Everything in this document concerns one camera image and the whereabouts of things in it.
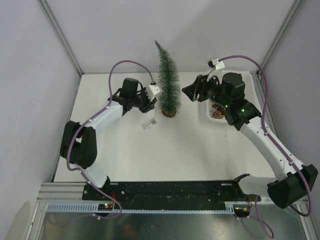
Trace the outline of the clear fairy light battery box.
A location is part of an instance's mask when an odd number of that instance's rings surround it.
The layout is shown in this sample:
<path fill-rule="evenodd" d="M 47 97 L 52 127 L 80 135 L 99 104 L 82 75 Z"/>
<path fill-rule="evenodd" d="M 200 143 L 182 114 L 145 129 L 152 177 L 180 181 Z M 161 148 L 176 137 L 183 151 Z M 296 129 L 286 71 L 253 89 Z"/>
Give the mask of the clear fairy light battery box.
<path fill-rule="evenodd" d="M 155 124 L 157 123 L 157 121 L 153 118 L 153 119 L 149 119 L 145 122 L 143 122 L 141 124 L 141 127 L 144 131 L 150 129 L 151 127 L 153 127 Z"/>

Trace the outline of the small green christmas tree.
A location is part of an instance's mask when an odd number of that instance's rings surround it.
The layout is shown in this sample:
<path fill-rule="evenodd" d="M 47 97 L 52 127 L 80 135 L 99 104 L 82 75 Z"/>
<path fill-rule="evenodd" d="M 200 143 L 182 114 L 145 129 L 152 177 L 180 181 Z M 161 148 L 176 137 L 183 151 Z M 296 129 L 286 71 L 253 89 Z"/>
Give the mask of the small green christmas tree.
<path fill-rule="evenodd" d="M 170 53 L 154 40 L 158 50 L 158 83 L 162 89 L 159 107 L 167 118 L 174 118 L 181 107 L 181 85 L 177 64 Z"/>

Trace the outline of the white plastic basket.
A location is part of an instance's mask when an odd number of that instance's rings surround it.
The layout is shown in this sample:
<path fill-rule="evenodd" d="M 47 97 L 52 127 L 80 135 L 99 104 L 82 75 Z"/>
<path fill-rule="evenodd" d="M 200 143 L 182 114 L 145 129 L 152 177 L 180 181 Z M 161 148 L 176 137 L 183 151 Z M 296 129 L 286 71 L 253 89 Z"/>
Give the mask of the white plastic basket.
<path fill-rule="evenodd" d="M 262 108 L 260 106 L 257 93 L 255 90 L 255 86 L 254 86 L 253 76 L 250 74 L 249 71 L 234 70 L 233 72 L 240 74 L 243 82 L 245 83 L 244 98 L 247 99 L 252 104 L 254 104 L 254 106 L 260 111 L 260 113 L 262 113 Z M 206 124 L 228 125 L 226 119 L 215 119 L 212 117 L 211 109 L 212 109 L 213 102 L 214 101 L 208 99 L 206 101 L 197 103 L 199 121 L 201 123 L 206 123 Z"/>

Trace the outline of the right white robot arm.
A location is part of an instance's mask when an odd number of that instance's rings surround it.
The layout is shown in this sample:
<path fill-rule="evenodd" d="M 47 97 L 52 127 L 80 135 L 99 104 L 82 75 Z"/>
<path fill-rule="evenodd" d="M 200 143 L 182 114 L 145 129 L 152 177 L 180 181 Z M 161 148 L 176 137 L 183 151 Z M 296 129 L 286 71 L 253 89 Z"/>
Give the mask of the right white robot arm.
<path fill-rule="evenodd" d="M 224 107 L 227 123 L 253 143 L 274 173 L 274 178 L 241 175 L 230 188 L 231 196 L 237 201 L 248 195 L 266 196 L 285 209 L 311 192 L 318 170 L 294 157 L 261 122 L 262 114 L 245 98 L 245 88 L 239 73 L 228 72 L 221 80 L 209 74 L 198 75 L 182 92 L 193 102 L 211 100 Z"/>

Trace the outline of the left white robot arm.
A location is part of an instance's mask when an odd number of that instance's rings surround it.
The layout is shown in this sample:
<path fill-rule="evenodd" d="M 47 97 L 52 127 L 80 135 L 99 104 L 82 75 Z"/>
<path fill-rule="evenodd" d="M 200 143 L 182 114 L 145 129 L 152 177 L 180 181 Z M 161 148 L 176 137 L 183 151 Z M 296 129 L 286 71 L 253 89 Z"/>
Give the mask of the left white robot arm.
<path fill-rule="evenodd" d="M 65 124 L 60 156 L 67 161 L 70 171 L 80 171 L 89 184 L 93 184 L 93 194 L 100 200 L 110 196 L 110 178 L 105 174 L 98 161 L 97 141 L 107 127 L 124 116 L 133 108 L 145 114 L 155 108 L 156 95 L 162 92 L 155 82 L 142 86 L 133 78 L 125 78 L 122 87 L 109 99 L 105 107 L 84 121 L 68 121 Z"/>

